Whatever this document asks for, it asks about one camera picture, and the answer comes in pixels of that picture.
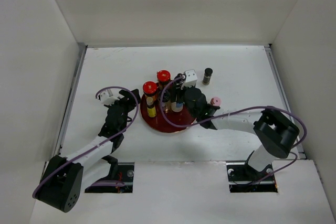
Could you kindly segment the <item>blue label silver lid jar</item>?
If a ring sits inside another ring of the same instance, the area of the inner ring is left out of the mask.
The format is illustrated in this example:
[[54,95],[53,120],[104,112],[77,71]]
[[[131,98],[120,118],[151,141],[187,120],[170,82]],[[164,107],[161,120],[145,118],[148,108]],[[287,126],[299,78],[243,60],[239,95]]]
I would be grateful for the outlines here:
[[183,99],[178,95],[171,100],[171,110],[175,113],[179,113],[183,110]]

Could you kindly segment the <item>black cap brown spice bottle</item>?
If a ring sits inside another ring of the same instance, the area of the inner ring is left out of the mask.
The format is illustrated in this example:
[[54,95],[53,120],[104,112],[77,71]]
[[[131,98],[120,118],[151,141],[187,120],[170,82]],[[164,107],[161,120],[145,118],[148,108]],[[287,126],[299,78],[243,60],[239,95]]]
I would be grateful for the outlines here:
[[159,104],[163,108],[163,111],[165,111],[165,112],[167,112],[171,109],[170,99],[171,99],[171,95],[170,95],[170,92],[168,90],[166,90],[165,92],[160,91],[159,96],[158,96],[158,100],[159,100]]

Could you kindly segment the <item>red lid sauce jar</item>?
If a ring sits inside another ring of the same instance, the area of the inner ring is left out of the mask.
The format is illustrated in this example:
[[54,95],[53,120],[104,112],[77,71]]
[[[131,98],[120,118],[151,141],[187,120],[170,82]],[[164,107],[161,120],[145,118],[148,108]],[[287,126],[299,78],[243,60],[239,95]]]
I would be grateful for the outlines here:
[[142,86],[145,98],[151,97],[155,102],[158,99],[158,85],[153,81],[147,81]]
[[159,90],[162,91],[163,88],[171,81],[171,74],[167,70],[160,70],[156,74],[158,80]]

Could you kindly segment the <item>yellow label small bottle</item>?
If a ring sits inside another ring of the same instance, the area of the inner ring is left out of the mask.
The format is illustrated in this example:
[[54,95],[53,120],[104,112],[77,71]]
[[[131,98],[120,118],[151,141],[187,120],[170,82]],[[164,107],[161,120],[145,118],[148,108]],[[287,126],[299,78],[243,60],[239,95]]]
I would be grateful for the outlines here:
[[152,97],[146,98],[146,110],[150,118],[156,117],[156,108]]

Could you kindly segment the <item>black cap pepper jar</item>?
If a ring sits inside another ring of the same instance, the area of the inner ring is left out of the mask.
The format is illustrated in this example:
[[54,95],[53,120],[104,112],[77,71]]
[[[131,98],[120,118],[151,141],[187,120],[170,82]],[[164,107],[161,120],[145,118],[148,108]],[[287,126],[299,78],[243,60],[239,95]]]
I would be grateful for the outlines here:
[[203,76],[203,80],[202,80],[203,85],[209,85],[209,83],[211,81],[212,74],[213,74],[212,68],[206,68],[204,70],[204,76]]

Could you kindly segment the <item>pink lid spice jar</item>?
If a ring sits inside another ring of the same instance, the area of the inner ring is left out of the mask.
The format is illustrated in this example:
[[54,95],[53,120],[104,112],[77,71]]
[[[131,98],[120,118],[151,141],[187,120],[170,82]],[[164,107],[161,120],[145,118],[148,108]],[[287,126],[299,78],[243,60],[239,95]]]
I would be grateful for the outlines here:
[[212,97],[210,100],[210,104],[215,107],[220,107],[221,99],[219,97]]

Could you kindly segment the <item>black cap white salt bottle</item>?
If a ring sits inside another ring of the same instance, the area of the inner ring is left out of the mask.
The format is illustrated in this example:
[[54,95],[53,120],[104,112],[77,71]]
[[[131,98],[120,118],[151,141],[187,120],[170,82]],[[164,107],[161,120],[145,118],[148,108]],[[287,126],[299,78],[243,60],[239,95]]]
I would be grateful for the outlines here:
[[178,73],[178,74],[175,76],[175,79],[181,78],[182,76],[183,76],[182,73]]

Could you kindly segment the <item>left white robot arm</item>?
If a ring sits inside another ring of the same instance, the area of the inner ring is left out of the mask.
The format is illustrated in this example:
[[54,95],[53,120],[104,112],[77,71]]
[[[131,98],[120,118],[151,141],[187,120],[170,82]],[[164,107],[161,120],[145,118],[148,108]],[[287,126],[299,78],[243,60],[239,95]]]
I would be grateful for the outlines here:
[[118,160],[111,156],[121,145],[124,132],[135,118],[129,112],[139,111],[141,98],[138,89],[120,88],[121,98],[97,93],[107,107],[107,116],[100,132],[80,150],[50,159],[32,197],[62,212],[69,212],[80,193],[91,187],[123,187],[116,179]]

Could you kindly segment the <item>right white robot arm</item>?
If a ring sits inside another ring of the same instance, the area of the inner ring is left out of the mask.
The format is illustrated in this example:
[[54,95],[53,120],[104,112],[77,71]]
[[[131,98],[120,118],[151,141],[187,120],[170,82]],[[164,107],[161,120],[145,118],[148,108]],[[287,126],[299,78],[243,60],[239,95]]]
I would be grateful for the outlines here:
[[184,103],[195,125],[209,130],[235,130],[258,137],[261,145],[244,164],[244,175],[257,179],[276,159],[286,159],[299,136],[299,128],[287,116],[289,112],[273,106],[255,106],[238,111],[224,111],[207,102],[206,96],[194,84],[175,79],[173,89],[177,100]]

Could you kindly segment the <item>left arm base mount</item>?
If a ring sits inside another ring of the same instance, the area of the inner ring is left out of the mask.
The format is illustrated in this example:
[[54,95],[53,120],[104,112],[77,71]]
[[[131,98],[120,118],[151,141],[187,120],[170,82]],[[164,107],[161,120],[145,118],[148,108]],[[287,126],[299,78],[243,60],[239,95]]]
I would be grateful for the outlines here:
[[114,157],[104,157],[103,164],[109,164],[109,172],[88,186],[86,194],[127,194],[133,193],[134,163],[120,163]]

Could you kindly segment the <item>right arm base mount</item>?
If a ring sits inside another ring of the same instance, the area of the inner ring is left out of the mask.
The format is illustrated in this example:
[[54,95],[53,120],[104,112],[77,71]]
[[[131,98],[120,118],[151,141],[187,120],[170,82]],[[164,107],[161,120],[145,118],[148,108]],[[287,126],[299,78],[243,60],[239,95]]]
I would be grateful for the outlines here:
[[229,191],[231,193],[277,193],[273,166],[267,165],[262,172],[255,171],[242,162],[227,163]]

